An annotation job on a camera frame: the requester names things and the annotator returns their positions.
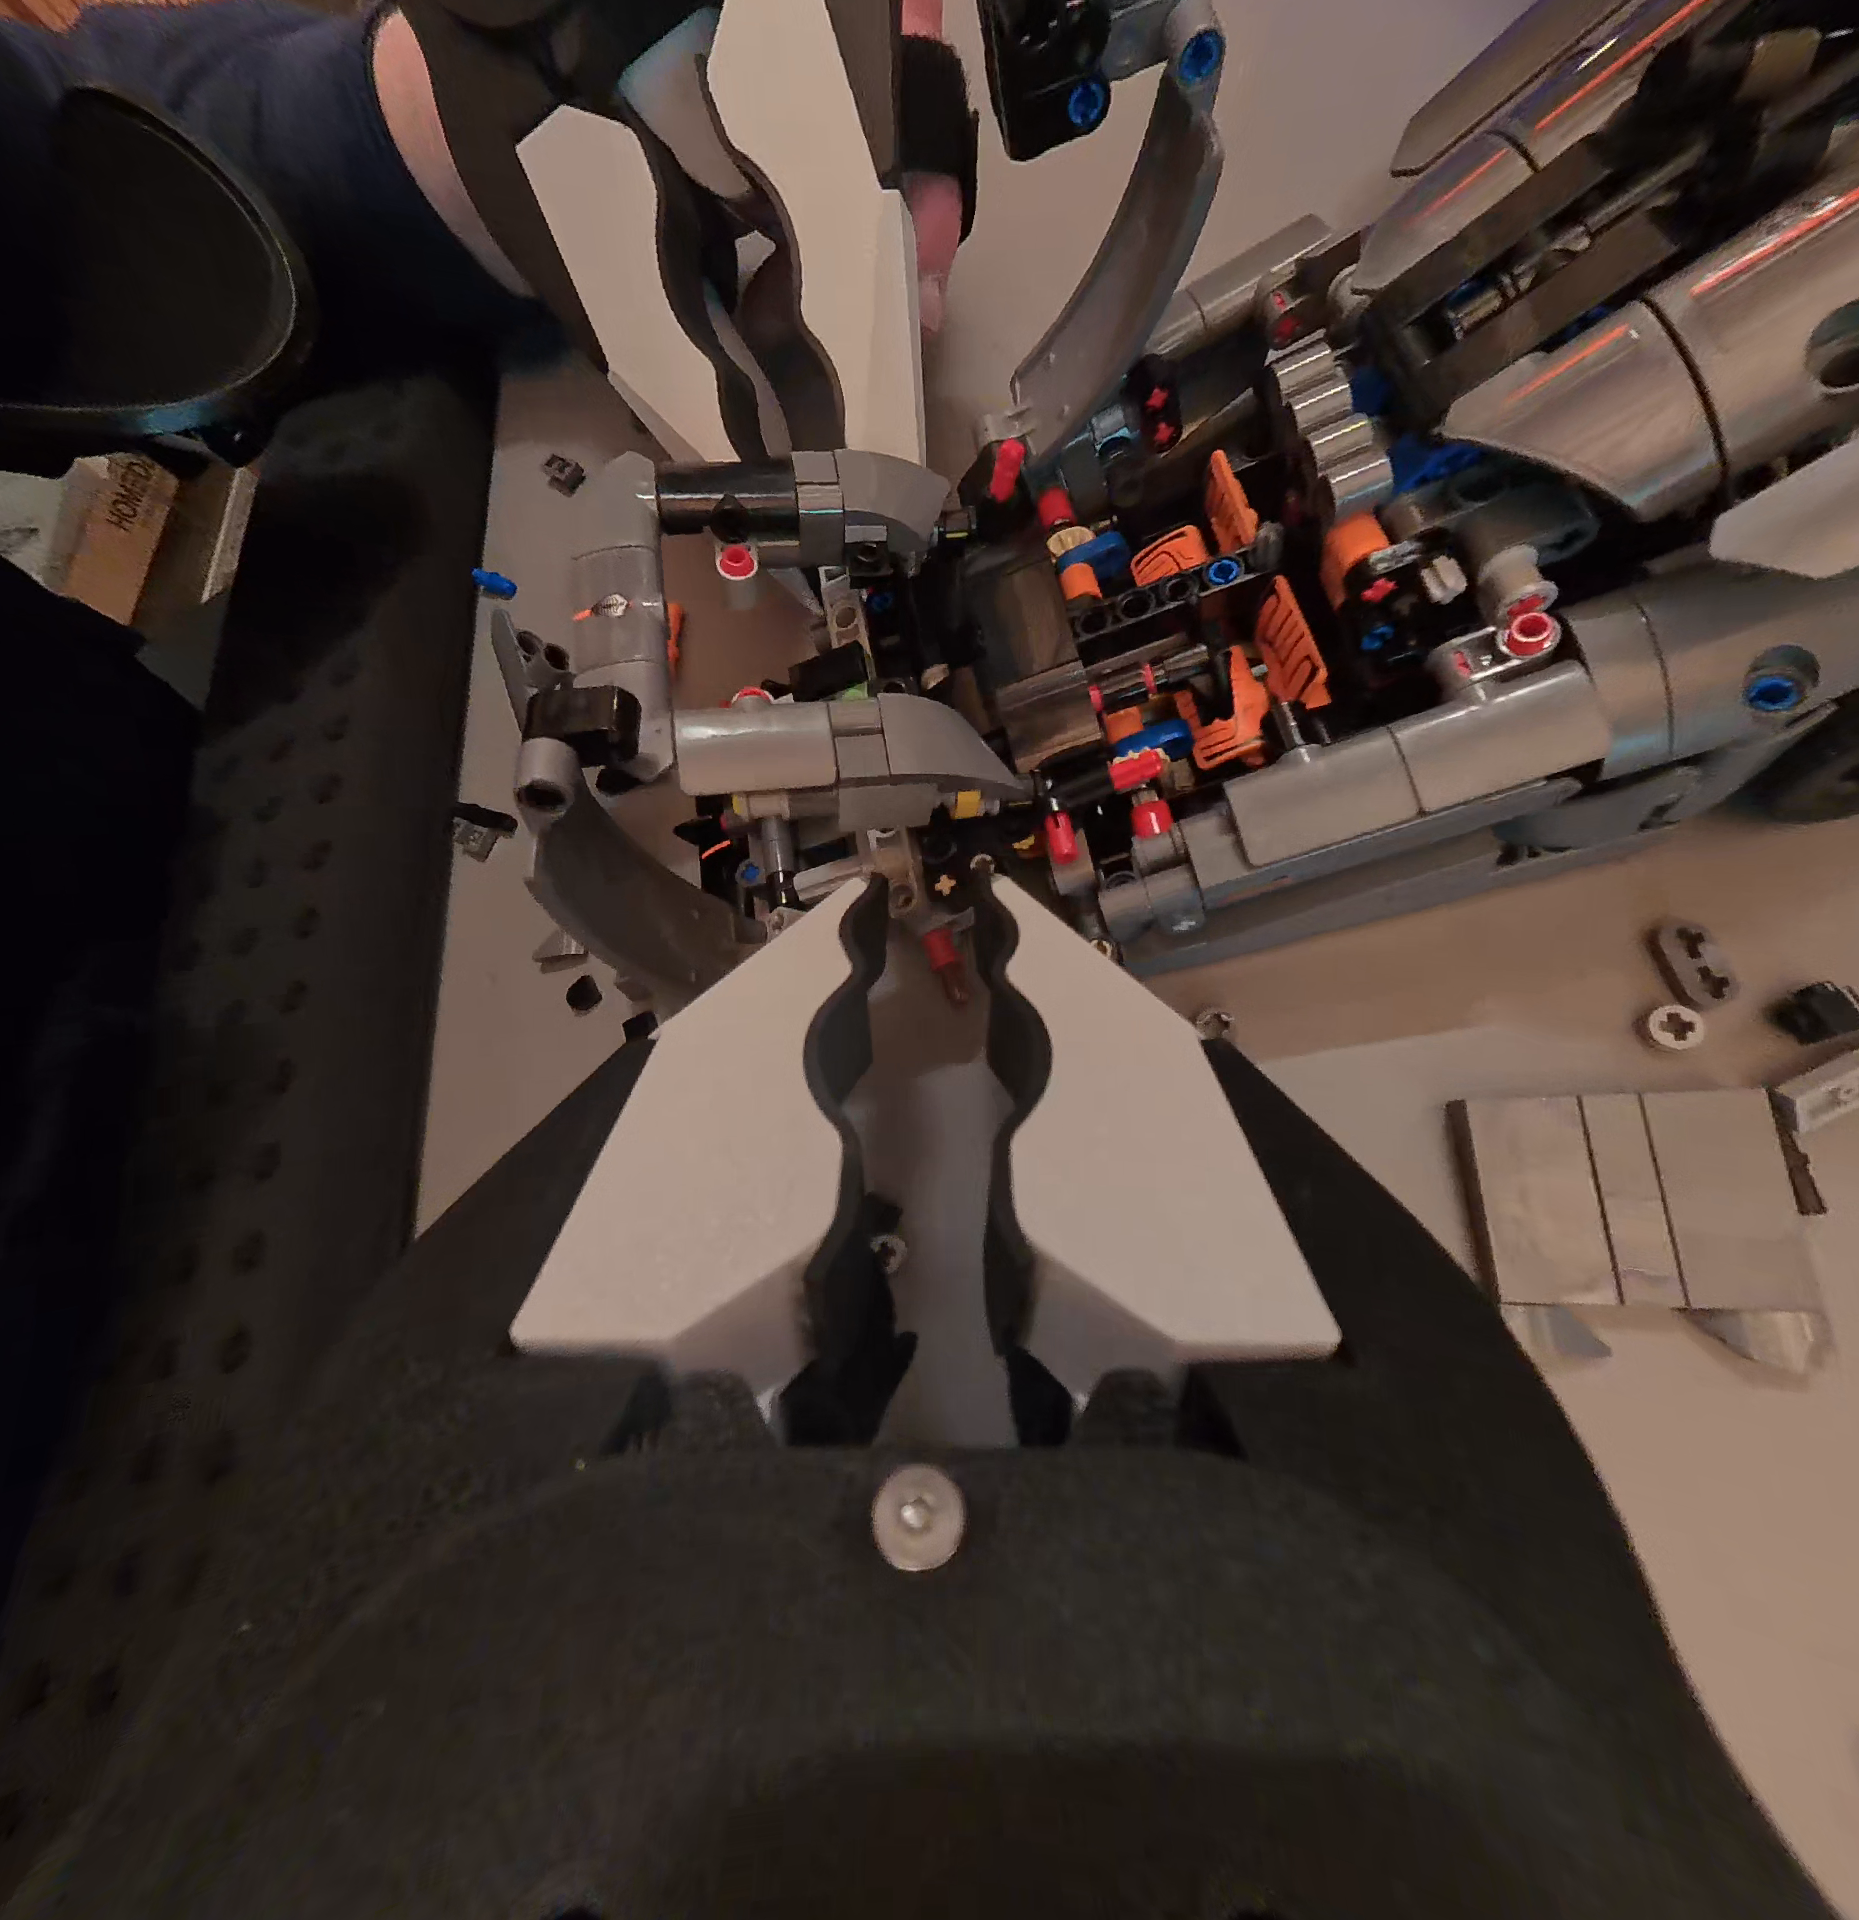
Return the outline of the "grey lego panel strip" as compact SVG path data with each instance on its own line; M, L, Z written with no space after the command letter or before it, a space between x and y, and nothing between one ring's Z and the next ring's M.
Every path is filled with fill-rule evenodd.
M489 603L489 642L502 674L518 732L530 731L530 707L540 693L570 689L572 671L551 658L540 637L516 627L506 603Z

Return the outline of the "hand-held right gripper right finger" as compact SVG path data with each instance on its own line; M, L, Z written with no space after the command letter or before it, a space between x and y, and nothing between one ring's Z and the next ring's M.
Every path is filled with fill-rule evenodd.
M1195 1028L1000 875L990 1073L990 1340L1020 1444L1061 1444L1112 1375L1340 1351Z

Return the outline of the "grey lego cross-hole beam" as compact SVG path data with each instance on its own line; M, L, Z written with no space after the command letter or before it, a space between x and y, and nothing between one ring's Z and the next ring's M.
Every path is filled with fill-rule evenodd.
M1741 984L1708 926L1685 917L1654 924L1644 945L1676 1002L1694 1014L1729 1007Z

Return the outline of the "cardboard box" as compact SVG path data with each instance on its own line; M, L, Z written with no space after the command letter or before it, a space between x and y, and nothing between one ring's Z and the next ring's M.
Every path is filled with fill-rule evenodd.
M179 478L149 454L77 460L44 581L139 630L211 606L234 586L258 484L254 465L211 462Z

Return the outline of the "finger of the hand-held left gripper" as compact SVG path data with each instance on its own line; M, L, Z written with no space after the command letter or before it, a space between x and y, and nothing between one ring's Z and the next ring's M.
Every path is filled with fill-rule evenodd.
M702 264L702 210L674 158L616 118L555 109L516 148L603 367L681 462L767 454L758 367Z
M680 458L924 462L931 26L681 5L628 65L628 408Z

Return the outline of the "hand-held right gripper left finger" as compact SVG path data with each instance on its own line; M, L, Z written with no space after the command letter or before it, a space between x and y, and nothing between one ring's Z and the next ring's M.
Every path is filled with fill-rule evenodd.
M509 1324L516 1348L724 1373L796 1444L867 1444L916 1351L857 1234L890 883L847 883L664 1023Z

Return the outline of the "grey lego car model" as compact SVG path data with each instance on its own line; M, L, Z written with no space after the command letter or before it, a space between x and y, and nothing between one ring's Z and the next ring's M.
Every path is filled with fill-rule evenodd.
M1163 86L936 536L843 454L620 460L516 805L561 932L669 1010L978 815L1141 971L1859 815L1859 5L1538 5L1368 227L1176 285L1209 5L981 5L1012 158ZM680 673L666 603L687 609Z

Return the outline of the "dark perforated panel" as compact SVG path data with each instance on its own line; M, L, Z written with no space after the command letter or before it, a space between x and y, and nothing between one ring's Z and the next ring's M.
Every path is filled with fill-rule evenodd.
M154 982L118 1284L0 1597L0 1866L165 1667L321 1355L415 1228L495 377L289 418Z

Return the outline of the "person's left forearm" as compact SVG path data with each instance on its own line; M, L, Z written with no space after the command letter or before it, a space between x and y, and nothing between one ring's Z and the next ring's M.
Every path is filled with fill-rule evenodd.
M545 320L467 196L394 6L99 6L63 34L0 19L0 387L51 351L66 239L51 134L77 85L165 110L262 193L312 277L316 383Z

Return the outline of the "person's dark blue clothing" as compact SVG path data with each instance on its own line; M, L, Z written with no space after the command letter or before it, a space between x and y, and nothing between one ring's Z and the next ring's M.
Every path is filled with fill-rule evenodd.
M118 1284L198 736L126 630L0 558L0 1597Z

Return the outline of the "grey lego tile panel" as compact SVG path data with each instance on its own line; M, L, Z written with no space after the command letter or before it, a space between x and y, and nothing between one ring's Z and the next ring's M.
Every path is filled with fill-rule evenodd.
M1829 1359L1809 1230L1826 1205L1768 1094L1478 1094L1445 1119L1480 1281L1530 1359L1606 1355L1611 1311L1780 1375Z

